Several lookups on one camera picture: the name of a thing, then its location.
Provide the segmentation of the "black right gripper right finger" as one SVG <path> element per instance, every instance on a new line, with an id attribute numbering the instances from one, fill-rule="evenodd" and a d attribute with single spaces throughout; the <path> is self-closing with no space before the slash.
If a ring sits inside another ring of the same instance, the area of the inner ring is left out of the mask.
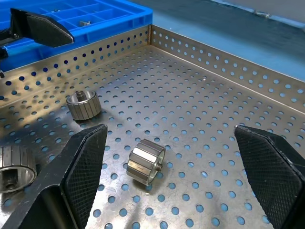
<path id="1" fill-rule="evenodd" d="M 275 229 L 305 227 L 305 160 L 281 136 L 234 128 L 248 182 Z"/>

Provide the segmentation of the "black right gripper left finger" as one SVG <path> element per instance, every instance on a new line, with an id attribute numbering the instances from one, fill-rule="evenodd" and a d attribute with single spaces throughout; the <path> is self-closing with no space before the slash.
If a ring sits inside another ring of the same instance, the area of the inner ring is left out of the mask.
<path id="1" fill-rule="evenodd" d="M 107 126 L 74 134 L 31 184 L 4 229 L 83 229 L 100 182 Z"/>

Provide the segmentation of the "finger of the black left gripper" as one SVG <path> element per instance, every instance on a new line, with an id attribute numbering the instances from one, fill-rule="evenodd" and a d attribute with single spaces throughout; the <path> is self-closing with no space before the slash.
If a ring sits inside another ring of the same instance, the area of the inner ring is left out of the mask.
<path id="1" fill-rule="evenodd" d="M 13 39 L 32 39 L 49 47 L 74 43 L 73 35 L 55 19 L 33 12 L 11 8 L 10 35 Z"/>

